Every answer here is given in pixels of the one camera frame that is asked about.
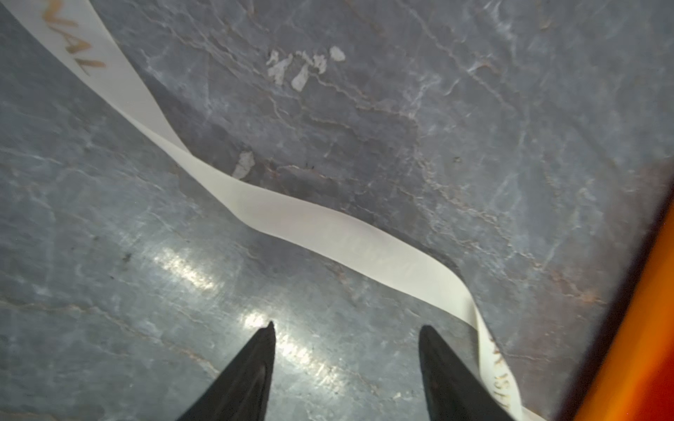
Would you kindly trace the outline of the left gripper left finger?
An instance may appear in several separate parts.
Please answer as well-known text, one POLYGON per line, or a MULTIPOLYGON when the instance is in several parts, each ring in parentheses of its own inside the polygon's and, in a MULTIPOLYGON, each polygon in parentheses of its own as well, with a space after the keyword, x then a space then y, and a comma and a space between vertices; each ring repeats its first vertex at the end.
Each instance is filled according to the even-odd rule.
POLYGON ((276 331, 260 328, 179 421, 263 421, 270 398, 276 331))

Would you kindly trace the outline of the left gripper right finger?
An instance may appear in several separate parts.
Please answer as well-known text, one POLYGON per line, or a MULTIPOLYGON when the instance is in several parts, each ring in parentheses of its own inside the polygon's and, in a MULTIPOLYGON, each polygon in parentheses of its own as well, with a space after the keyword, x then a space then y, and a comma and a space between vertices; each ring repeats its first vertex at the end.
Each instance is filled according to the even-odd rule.
POLYGON ((432 421, 502 421, 512 417, 472 375, 433 326, 419 331, 419 364, 432 421))

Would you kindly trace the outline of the orange wrapping paper sheet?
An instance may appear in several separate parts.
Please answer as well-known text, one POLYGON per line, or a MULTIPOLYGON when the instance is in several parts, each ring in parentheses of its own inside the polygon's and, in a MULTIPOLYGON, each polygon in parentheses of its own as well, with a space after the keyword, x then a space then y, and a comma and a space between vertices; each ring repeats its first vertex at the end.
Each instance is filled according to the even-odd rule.
POLYGON ((587 259, 615 284, 556 420, 673 418, 673 179, 635 235, 611 233, 587 259))

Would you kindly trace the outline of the white printed ribbon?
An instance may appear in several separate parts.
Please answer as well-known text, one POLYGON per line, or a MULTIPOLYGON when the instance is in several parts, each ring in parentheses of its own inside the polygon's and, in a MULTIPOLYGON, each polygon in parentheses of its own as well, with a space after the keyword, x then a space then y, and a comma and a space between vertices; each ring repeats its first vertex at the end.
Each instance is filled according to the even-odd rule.
POLYGON ((461 319, 477 332, 478 383, 511 419, 533 420, 464 282, 374 226, 242 182, 194 156, 87 1, 9 1, 6 9, 68 70, 158 145, 247 226, 336 261, 461 319))

